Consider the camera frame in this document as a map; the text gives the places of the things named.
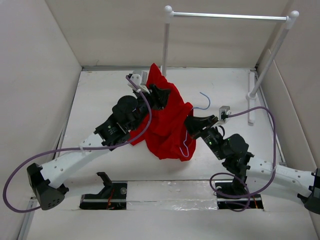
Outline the red t shirt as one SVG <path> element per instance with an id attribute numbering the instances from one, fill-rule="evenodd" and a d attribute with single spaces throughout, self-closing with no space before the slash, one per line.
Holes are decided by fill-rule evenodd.
<path id="1" fill-rule="evenodd" d="M 167 81 L 155 63 L 150 66 L 147 78 L 147 86 L 151 84 L 170 90 L 168 102 L 163 110 L 152 110 L 151 123 L 143 135 L 137 138 L 146 127 L 148 116 L 137 130 L 130 132 L 130 138 L 134 140 L 131 145 L 145 141 L 148 150 L 160 160 L 189 161 L 195 152 L 196 140 L 187 133 L 184 121 L 194 115 L 193 105 L 184 102 L 178 88 Z"/>

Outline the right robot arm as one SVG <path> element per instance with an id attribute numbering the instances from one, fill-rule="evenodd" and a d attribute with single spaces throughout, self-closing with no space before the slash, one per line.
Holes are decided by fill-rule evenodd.
<path id="1" fill-rule="evenodd" d="M 224 138 L 218 131 L 218 122 L 214 115 L 188 116 L 184 121 L 191 138 L 201 138 L 233 178 L 220 188 L 212 187 L 218 197 L 241 199 L 265 194 L 302 203 L 308 211 L 320 213 L 319 169 L 302 171 L 257 158 L 239 134 Z"/>

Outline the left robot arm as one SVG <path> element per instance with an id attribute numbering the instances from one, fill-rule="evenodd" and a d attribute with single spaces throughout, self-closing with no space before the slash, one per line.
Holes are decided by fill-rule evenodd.
<path id="1" fill-rule="evenodd" d="M 152 110 L 161 111 L 167 106 L 170 92 L 151 84 L 147 92 L 135 90 L 134 95 L 121 97 L 108 119 L 78 147 L 65 148 L 63 155 L 42 165 L 29 165 L 29 184 L 40 208 L 46 211 L 59 205 L 71 190 L 65 181 L 92 160 L 124 146 L 130 132 L 151 117 Z"/>

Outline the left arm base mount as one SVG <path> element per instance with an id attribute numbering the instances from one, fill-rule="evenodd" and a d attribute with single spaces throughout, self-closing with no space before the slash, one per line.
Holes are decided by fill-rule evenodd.
<path id="1" fill-rule="evenodd" d="M 96 194 L 81 196 L 79 208 L 82 210 L 126 210 L 127 209 L 127 181 L 112 181 L 105 172 L 98 172 L 103 182 L 103 188 Z"/>

